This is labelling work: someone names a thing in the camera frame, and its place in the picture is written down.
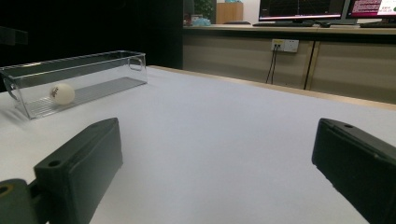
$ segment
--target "desk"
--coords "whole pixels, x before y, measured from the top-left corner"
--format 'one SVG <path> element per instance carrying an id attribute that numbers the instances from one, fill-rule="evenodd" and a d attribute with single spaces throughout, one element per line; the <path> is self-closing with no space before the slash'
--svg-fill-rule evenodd
<path id="1" fill-rule="evenodd" d="M 185 27 L 183 69 L 265 82 L 273 38 L 300 40 L 277 54 L 275 85 L 396 104 L 396 29 Z"/>
<path id="2" fill-rule="evenodd" d="M 92 224 L 367 223 L 311 163 L 318 120 L 396 145 L 395 106 L 266 87 L 149 67 L 147 85 L 31 121 L 0 93 L 0 179 L 32 181 L 53 150 L 117 117 L 124 165 Z"/>

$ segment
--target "electrical outlet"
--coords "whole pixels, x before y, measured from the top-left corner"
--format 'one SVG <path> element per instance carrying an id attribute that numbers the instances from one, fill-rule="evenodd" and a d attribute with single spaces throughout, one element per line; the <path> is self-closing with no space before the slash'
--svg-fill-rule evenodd
<path id="1" fill-rule="evenodd" d="M 285 40 L 283 51 L 297 52 L 299 40 Z"/>
<path id="2" fill-rule="evenodd" d="M 285 48 L 285 40 L 283 40 L 283 39 L 273 39 L 272 45 L 271 45 L 271 50 L 276 49 L 276 46 L 279 46 L 277 48 L 277 51 L 283 51 L 283 48 Z"/>

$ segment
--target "black wall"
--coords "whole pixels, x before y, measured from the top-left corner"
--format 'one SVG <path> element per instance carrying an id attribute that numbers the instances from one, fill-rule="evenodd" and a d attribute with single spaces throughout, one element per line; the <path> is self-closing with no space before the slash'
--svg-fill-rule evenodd
<path id="1" fill-rule="evenodd" d="M 148 65 L 182 67 L 182 0 L 3 0 L 0 8 L 0 26 L 29 33 L 28 45 L 0 45 L 0 66 L 126 49 L 147 53 Z"/>

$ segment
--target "transparent storage box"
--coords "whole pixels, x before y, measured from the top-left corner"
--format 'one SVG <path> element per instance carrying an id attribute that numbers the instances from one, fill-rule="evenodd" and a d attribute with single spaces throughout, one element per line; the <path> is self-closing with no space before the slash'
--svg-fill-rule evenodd
<path id="1" fill-rule="evenodd" d="M 0 68 L 9 95 L 28 119 L 47 115 L 147 83 L 145 54 L 112 51 Z M 59 104 L 54 87 L 71 87 L 72 101 Z"/>

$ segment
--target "cabinet panel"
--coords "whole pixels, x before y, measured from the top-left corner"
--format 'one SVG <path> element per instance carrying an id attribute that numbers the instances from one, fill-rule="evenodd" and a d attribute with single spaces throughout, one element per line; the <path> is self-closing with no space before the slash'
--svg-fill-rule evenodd
<path id="1" fill-rule="evenodd" d="M 243 3 L 217 3 L 216 24 L 244 19 Z"/>
<path id="2" fill-rule="evenodd" d="M 311 91 L 396 104 L 396 46 L 321 42 Z"/>
<path id="3" fill-rule="evenodd" d="M 183 37 L 183 69 L 211 75 L 265 82 L 273 52 L 271 39 L 193 36 Z M 302 89 L 309 42 L 300 41 L 297 53 L 276 55 L 274 84 Z"/>

